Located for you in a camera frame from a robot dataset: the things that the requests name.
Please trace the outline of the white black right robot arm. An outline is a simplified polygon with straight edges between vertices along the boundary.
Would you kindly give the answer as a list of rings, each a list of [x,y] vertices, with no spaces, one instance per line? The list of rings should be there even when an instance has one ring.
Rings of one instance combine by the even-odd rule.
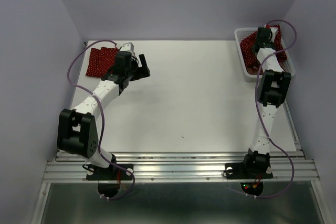
[[[275,115],[284,103],[291,73],[284,71],[276,57],[276,27],[260,27],[256,33],[253,52],[260,62],[257,73],[255,102],[258,114],[255,135],[245,155],[241,170],[244,175],[272,174],[270,166],[270,133]]]

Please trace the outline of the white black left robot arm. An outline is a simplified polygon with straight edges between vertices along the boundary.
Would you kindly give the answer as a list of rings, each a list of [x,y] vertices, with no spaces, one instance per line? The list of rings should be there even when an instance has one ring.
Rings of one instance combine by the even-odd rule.
[[[73,109],[61,111],[58,123],[57,147],[69,154],[81,156],[91,163],[87,171],[110,179],[116,175],[116,157],[101,147],[102,134],[96,120],[104,118],[104,109],[127,88],[131,81],[150,76],[145,56],[119,51],[115,64],[101,78],[89,96]]]

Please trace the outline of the red polka dot skirt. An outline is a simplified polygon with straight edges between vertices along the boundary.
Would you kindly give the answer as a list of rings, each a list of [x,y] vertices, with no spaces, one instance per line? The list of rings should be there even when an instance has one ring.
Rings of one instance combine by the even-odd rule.
[[[100,49],[92,48],[89,56],[89,65],[86,76],[101,78],[115,64],[115,56],[118,52],[116,47]]]
[[[273,25],[272,27],[276,27],[278,29],[274,46],[275,51],[282,50],[283,46],[281,44],[281,30],[279,25]],[[255,53],[253,52],[253,45],[256,42],[257,32],[255,31],[245,39],[240,42],[240,48],[243,55],[243,60],[246,68],[258,68],[260,66],[260,62],[257,60]]]

